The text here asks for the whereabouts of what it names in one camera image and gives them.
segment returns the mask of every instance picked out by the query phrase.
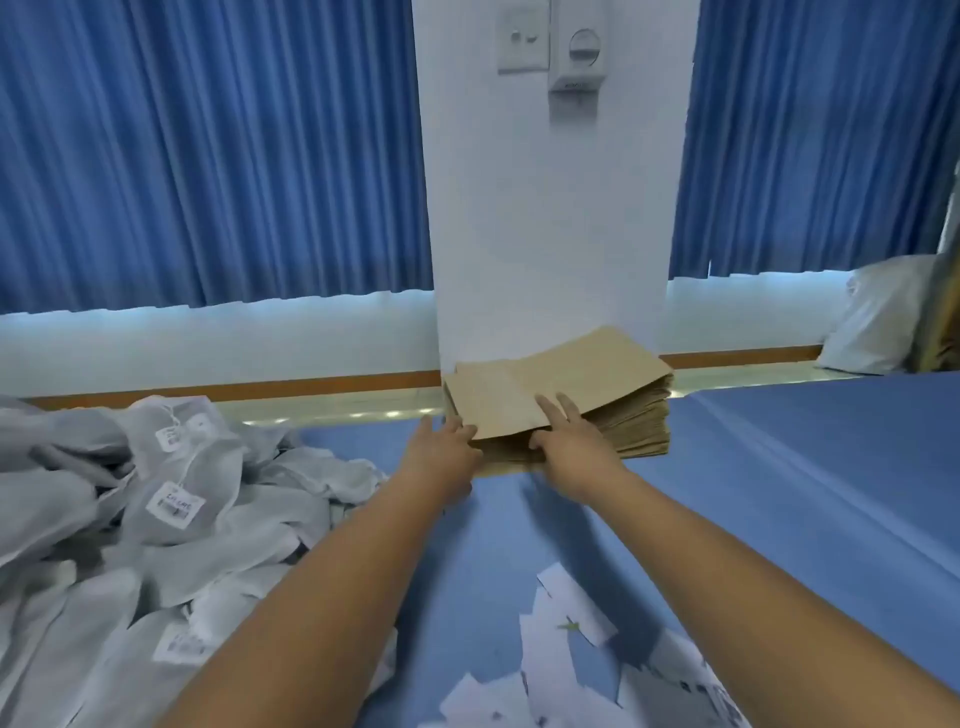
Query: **wooden trim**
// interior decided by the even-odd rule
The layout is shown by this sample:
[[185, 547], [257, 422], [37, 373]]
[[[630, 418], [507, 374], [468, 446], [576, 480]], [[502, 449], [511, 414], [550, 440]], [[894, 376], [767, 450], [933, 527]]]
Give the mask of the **wooden trim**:
[[674, 369], [702, 367], [740, 367], [747, 364], [783, 364], [791, 361], [813, 361], [820, 356], [820, 344], [775, 349], [736, 349], [729, 352], [666, 353], [660, 356]]
[[372, 392], [382, 389], [418, 389], [439, 387], [440, 372], [399, 372], [386, 375], [326, 376], [319, 379], [252, 381], [242, 384], [209, 384], [199, 387], [165, 387], [137, 392], [102, 392], [88, 395], [34, 397], [30, 404], [43, 409], [69, 407], [128, 407], [149, 395], [164, 397], [207, 396], [213, 401], [267, 400], [280, 397], [335, 395], [345, 392]]
[[[731, 352], [667, 353], [661, 358], [674, 369], [700, 367], [733, 367], [744, 364], [779, 364], [790, 361], [811, 361], [820, 355], [820, 345], [781, 347], [778, 349], [741, 349]], [[419, 389], [439, 387], [440, 372], [399, 372], [385, 375], [327, 376], [319, 379], [287, 379], [251, 381], [242, 384], [208, 384], [199, 387], [165, 387], [134, 392], [102, 392], [86, 395], [34, 397], [30, 404], [43, 409], [70, 407], [128, 407], [149, 395], [164, 397], [210, 397], [212, 401], [271, 400], [281, 397], [336, 395], [346, 392], [374, 392], [385, 389]]]

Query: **hand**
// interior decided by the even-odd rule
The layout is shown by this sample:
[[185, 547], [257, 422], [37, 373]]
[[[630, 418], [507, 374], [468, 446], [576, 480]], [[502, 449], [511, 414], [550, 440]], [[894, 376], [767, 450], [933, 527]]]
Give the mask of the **hand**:
[[400, 460], [395, 477], [424, 488], [440, 499], [441, 507], [455, 503], [470, 492], [470, 479], [483, 464], [483, 453], [470, 446], [476, 425], [448, 417], [434, 432], [428, 416], [420, 420]]
[[550, 422], [550, 429], [534, 432], [530, 449], [543, 450], [547, 477], [560, 493], [589, 505], [597, 486], [627, 469], [600, 430], [580, 416], [570, 397], [558, 394], [557, 401], [563, 412], [543, 395], [537, 395], [537, 404]]

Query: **light switch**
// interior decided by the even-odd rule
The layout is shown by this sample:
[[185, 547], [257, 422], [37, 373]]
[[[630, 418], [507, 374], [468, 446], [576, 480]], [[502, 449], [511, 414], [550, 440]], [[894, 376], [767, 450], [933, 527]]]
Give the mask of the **light switch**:
[[549, 0], [500, 0], [496, 14], [497, 71], [520, 73], [549, 67]]

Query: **blue curtain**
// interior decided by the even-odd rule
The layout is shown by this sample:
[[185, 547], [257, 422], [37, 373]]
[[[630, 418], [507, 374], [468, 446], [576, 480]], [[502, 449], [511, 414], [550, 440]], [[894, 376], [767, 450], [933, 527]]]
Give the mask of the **blue curtain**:
[[956, 0], [703, 0], [670, 276], [934, 253], [958, 158]]
[[0, 312], [432, 287], [410, 0], [0, 0]]

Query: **blue table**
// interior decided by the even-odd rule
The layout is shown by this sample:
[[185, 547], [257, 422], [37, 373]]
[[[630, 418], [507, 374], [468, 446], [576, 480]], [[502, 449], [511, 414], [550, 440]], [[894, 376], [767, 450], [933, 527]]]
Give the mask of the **blue table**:
[[[633, 460], [634, 471], [960, 691], [960, 580], [869, 515], [815, 487], [803, 470], [759, 456], [696, 398], [672, 400], [671, 408], [670, 454]], [[391, 472], [415, 426], [322, 427], [303, 437]], [[537, 573], [555, 561], [620, 630], [609, 650], [571, 634], [581, 683], [614, 698], [620, 662], [641, 664], [663, 626], [683, 631], [630, 553], [593, 514], [531, 475], [480, 480], [472, 497], [436, 526], [398, 618], [397, 676], [368, 700], [358, 725], [407, 728], [439, 719], [440, 702], [466, 672], [487, 681], [517, 671], [518, 615], [530, 610]]]

